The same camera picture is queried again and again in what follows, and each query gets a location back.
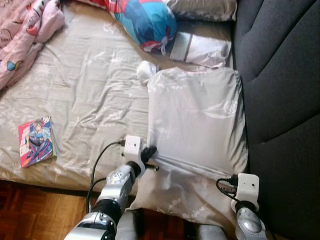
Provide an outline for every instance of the pink bedsheet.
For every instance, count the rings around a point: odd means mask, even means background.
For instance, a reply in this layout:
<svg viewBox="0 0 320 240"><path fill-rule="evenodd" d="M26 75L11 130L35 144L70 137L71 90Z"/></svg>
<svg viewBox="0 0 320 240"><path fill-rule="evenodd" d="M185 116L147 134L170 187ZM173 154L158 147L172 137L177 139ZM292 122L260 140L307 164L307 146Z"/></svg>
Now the pink bedsheet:
<svg viewBox="0 0 320 240"><path fill-rule="evenodd" d="M64 23L59 0L0 0L0 90L31 68Z"/></svg>

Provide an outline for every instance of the wooden floor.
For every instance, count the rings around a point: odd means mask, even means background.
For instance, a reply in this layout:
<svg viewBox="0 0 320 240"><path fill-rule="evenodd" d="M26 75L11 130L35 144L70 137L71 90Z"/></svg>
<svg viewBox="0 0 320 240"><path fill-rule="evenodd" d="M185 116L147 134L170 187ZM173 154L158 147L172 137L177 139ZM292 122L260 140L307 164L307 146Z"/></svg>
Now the wooden floor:
<svg viewBox="0 0 320 240"><path fill-rule="evenodd" d="M84 197L0 181L0 240L63 240L85 213ZM140 240L184 239L182 219L148 210L144 215Z"/></svg>

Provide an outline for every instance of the grey bedsheet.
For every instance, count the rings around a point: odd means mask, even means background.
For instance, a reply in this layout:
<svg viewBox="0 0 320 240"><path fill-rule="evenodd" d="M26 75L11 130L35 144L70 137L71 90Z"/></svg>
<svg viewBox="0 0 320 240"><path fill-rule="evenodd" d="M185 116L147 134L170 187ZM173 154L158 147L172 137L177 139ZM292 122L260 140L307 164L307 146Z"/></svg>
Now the grey bedsheet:
<svg viewBox="0 0 320 240"><path fill-rule="evenodd" d="M63 11L63 30L45 45L30 72L0 93L0 179L87 190L104 146L127 134L147 138L148 90L137 80L139 63L204 68L143 52L102 9L72 2ZM57 158L20 168L18 125L45 115L52 119ZM125 162L122 151L114 146L104 153L97 179Z"/></svg>

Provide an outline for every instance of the black cord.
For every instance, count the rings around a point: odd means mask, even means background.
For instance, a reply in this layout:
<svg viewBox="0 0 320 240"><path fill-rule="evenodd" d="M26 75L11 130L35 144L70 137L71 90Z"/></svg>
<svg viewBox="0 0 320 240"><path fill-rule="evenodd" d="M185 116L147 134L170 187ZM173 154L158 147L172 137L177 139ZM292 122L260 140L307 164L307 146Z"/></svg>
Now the black cord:
<svg viewBox="0 0 320 240"><path fill-rule="evenodd" d="M240 202L238 199L236 199L236 196L235 195L230 195L228 194L225 190L223 190L220 186L219 186L219 182L221 181L225 181L225 182L228 182L228 179L227 178L219 178L216 182L215 182L215 185L216 185L216 188L221 192L223 193L224 195L226 195L227 197L235 200L237 203Z"/></svg>
<svg viewBox="0 0 320 240"><path fill-rule="evenodd" d="M102 154L104 154L104 152L105 152L110 146L116 145L116 144L120 144L120 145L124 146L125 142L126 142L125 140L120 140L120 141L112 142L112 143L110 143L109 145L107 145L107 146L102 150L102 152L100 152L100 154L99 154L98 158L96 159L96 161L95 161L95 163L94 163L94 165L93 165L93 168L92 168L90 187L92 187L93 184L94 184L96 167L97 167L97 164L98 164L98 162L99 162ZM91 212L91 202L92 202L92 200L91 200L91 197L89 196L88 205L87 205L87 210L86 210L87 213Z"/></svg>
<svg viewBox="0 0 320 240"><path fill-rule="evenodd" d="M98 164L98 162L99 162L102 154L104 154L104 152L105 152L110 146L115 145L115 144L119 144L119 142L118 142L118 141L115 141L115 142L110 143L108 146L106 146L106 147L102 150L102 152L100 152L100 154L99 154L98 158L96 159L96 161L95 161L95 163L94 163L94 165L93 165L93 168L92 168L91 184L90 184L90 186L92 186L92 184L94 184L96 166L97 166L97 164Z"/></svg>
<svg viewBox="0 0 320 240"><path fill-rule="evenodd" d="M91 204L91 202L90 202L90 201L91 201L91 193L92 193L95 185L96 185L97 183L100 183L100 182L105 181L105 180L106 180L105 177L104 177L104 178L101 178L101 179L95 181L95 182L91 185L91 187L90 187L90 189L89 189L89 191L88 191L88 194L87 194L87 196L86 196L86 199L85 199L85 209L86 209L86 213L87 213L87 214L91 211L91 209L89 209L89 205Z"/></svg>

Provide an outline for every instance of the dark grey sofa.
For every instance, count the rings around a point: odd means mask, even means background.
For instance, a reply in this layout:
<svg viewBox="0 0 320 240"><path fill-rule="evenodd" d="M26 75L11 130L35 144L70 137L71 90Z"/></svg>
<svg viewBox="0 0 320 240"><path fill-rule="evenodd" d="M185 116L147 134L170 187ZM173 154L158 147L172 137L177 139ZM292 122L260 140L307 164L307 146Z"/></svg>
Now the dark grey sofa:
<svg viewBox="0 0 320 240"><path fill-rule="evenodd" d="M319 0L240 0L234 64L261 214L289 239L320 239Z"/></svg>

